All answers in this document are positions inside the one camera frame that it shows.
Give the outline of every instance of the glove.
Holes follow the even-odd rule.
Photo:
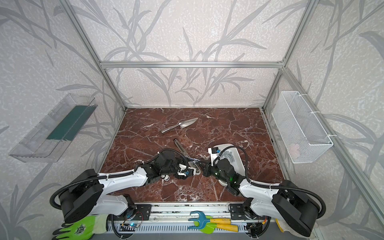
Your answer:
[[[106,232],[108,214],[88,216],[72,224],[64,223],[63,228],[57,229],[52,234],[52,240],[62,238],[68,240],[88,240],[93,234]]]

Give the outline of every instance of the white wire mesh basket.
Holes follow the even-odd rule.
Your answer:
[[[293,163],[314,162],[333,146],[316,113],[298,91],[281,92],[272,116]]]

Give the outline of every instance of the leaf pattern wallpaper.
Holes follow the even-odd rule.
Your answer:
[[[71,0],[102,61],[281,61],[307,2]],[[277,69],[108,73],[131,107],[261,106]]]
[[[382,196],[383,21],[382,0],[320,2],[288,63]],[[327,202],[327,213],[318,220],[322,234],[327,239],[384,239],[383,228],[331,149],[313,163],[292,164],[271,116],[278,93],[292,90],[282,78],[266,112],[293,181],[321,192]]]
[[[0,2],[0,238],[51,239],[63,221],[49,205],[60,184],[100,169],[124,114],[58,2]],[[95,97],[90,119],[56,163],[8,153],[68,93]]]

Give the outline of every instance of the yellow tool handle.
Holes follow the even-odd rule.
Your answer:
[[[218,224],[231,224],[230,218],[211,218],[212,223],[218,223]]]
[[[227,231],[232,231],[232,232],[238,232],[238,226],[237,225],[229,225],[229,224],[217,224],[217,228],[224,229]]]

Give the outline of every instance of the brown marble table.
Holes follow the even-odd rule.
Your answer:
[[[165,133],[179,120],[199,118],[193,125]],[[177,149],[177,138],[191,157],[210,160],[207,149],[231,143],[247,151],[249,177],[262,182],[281,182],[283,175],[258,108],[155,108],[128,109],[101,172],[129,170],[148,161],[162,148]],[[144,187],[124,189],[135,202],[242,201],[213,177],[171,179]]]

